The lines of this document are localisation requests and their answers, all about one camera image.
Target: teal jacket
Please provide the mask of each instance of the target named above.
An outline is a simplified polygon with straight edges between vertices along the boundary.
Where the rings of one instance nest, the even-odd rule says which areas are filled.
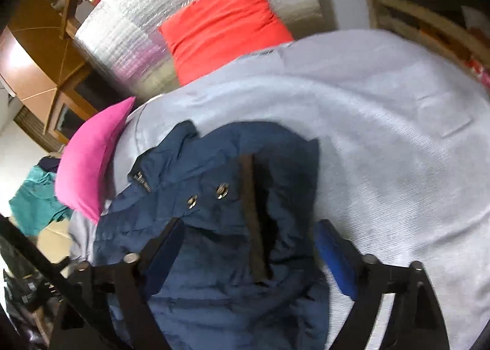
[[[19,229],[28,237],[37,236],[53,221],[60,222],[72,216],[72,210],[59,203],[55,196],[55,177],[56,174],[34,166],[9,201]]]

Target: clothing pile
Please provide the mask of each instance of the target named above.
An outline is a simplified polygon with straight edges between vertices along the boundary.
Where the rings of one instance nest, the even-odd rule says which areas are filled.
[[[51,222],[70,219],[72,215],[72,210],[55,196],[59,163],[56,157],[42,158],[9,201],[18,228],[28,237],[36,237]]]

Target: blue jacket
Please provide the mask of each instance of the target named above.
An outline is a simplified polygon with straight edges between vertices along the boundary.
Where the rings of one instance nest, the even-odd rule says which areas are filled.
[[[149,306],[173,350],[323,350],[328,286],[308,230],[319,147],[269,122],[231,123],[200,137],[177,125],[136,160],[131,185],[97,227],[96,264],[121,261],[172,217],[185,240]],[[253,154],[257,213],[271,277],[251,274],[240,155]],[[227,193],[219,198],[225,184]],[[118,333],[122,317],[112,308]]]

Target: metal rivet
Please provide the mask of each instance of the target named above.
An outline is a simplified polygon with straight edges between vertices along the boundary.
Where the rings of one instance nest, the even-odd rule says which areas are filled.
[[[139,259],[140,256],[137,253],[128,253],[126,256],[123,257],[124,262],[128,264],[135,263]]]
[[[228,183],[221,183],[218,188],[216,188],[216,196],[218,199],[224,198],[228,193]]]
[[[193,195],[189,199],[187,199],[187,206],[189,207],[189,209],[192,209],[197,201],[198,201],[197,195]]]
[[[363,261],[366,264],[376,264],[378,262],[378,258],[373,254],[368,253],[363,256]]]
[[[419,261],[411,262],[410,267],[416,271],[422,271],[424,269],[424,265]]]
[[[90,263],[87,262],[87,261],[83,261],[81,262],[78,266],[77,266],[77,270],[78,271],[85,271],[87,268],[90,267]]]

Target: metal snap button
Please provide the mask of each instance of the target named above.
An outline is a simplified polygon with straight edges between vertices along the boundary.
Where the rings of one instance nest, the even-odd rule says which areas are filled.
[[[140,259],[140,256],[137,253],[128,253],[122,259],[125,263],[131,264],[137,262]]]
[[[192,209],[197,201],[198,201],[197,195],[193,195],[189,199],[187,199],[187,206],[189,207],[189,209]]]
[[[218,188],[216,188],[216,196],[218,199],[224,198],[228,193],[228,183],[221,183]]]
[[[78,269],[78,271],[85,271],[89,267],[90,267],[90,263],[88,261],[84,260],[83,262],[81,262],[77,266],[77,269]]]

